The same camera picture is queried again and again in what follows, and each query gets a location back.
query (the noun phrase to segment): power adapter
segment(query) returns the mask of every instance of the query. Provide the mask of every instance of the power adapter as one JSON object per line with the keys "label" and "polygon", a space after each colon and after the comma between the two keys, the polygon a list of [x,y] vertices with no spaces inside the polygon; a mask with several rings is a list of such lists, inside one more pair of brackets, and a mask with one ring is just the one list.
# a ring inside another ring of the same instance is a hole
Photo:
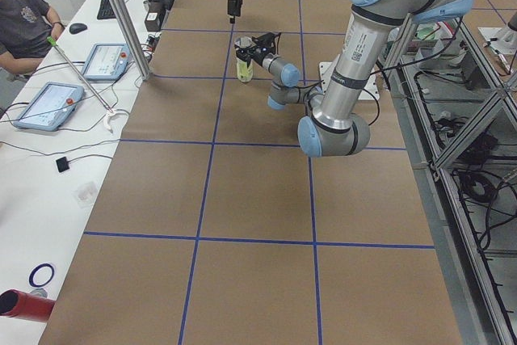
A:
{"label": "power adapter", "polygon": [[57,171],[62,173],[63,171],[67,171],[70,168],[70,164],[66,157],[56,159]]}

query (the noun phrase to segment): person's arm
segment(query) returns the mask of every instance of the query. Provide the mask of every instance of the person's arm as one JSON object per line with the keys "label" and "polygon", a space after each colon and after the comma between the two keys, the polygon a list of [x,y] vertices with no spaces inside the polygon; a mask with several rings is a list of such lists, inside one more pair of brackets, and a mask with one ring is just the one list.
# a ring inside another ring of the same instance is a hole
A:
{"label": "person's arm", "polygon": [[61,23],[59,14],[52,8],[52,6],[50,6],[45,18],[52,25],[52,31],[50,32],[50,35],[54,40],[56,40],[65,30],[65,26],[63,26],[63,23]]}
{"label": "person's arm", "polygon": [[43,58],[14,58],[9,52],[0,54],[0,68],[11,74],[32,73],[36,70]]}

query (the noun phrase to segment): black keyboard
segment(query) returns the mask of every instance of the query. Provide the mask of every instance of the black keyboard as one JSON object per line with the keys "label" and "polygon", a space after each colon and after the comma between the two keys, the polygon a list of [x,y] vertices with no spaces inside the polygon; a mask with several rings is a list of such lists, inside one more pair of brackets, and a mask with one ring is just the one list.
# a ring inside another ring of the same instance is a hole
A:
{"label": "black keyboard", "polygon": [[97,19],[114,19],[115,12],[111,7],[109,0],[100,0],[99,12],[97,13]]}

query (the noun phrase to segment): metal rack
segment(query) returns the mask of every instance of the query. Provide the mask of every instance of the metal rack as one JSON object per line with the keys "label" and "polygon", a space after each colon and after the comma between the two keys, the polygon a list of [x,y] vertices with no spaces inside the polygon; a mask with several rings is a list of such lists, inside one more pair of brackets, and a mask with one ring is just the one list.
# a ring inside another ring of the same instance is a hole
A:
{"label": "metal rack", "polygon": [[[400,45],[392,48],[386,67],[397,63],[398,58],[403,63],[414,59],[409,53],[401,56],[416,30],[410,19],[406,20],[405,30],[397,38]],[[514,176],[517,175],[517,160],[512,158],[517,155],[517,104],[512,95],[517,75],[504,82],[467,27],[460,27],[456,41],[467,48],[467,60],[462,61],[462,67],[449,65],[449,59],[457,55],[457,47],[435,62],[434,71],[447,76],[433,77],[418,65],[402,67],[389,76],[391,84],[398,86],[398,90],[392,90],[392,95],[406,101],[406,114],[413,121],[413,132],[420,128],[418,133],[412,134],[418,142],[418,158],[427,161],[432,177],[429,184],[444,191],[447,198],[434,196],[433,200],[439,201],[437,208],[445,208],[453,215],[452,224],[456,224],[461,236],[498,343],[514,344],[517,343],[517,218],[508,220],[517,216],[517,194],[513,187],[504,183],[501,185],[504,189],[499,190],[490,204],[472,199],[467,202],[458,171],[467,169],[472,174],[475,169],[481,170],[494,186],[502,182],[500,177],[506,177],[510,184],[517,183]],[[476,78],[476,85],[467,87],[456,82],[465,71]],[[460,118],[460,125],[438,133],[436,122],[449,115]],[[497,154],[497,159],[489,159],[481,167],[469,166],[462,156],[488,132],[499,144],[515,147],[496,146],[490,152]],[[503,221],[507,222],[494,227]],[[487,241],[490,244],[482,249]]]}

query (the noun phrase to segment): computer mouse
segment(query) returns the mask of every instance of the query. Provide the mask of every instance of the computer mouse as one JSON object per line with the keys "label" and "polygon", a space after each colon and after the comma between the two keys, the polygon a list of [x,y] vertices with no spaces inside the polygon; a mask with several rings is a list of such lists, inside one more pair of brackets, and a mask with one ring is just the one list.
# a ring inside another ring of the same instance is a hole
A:
{"label": "computer mouse", "polygon": [[88,26],[86,26],[84,23],[72,23],[68,27],[68,30],[70,34],[77,34],[78,32],[84,32]]}

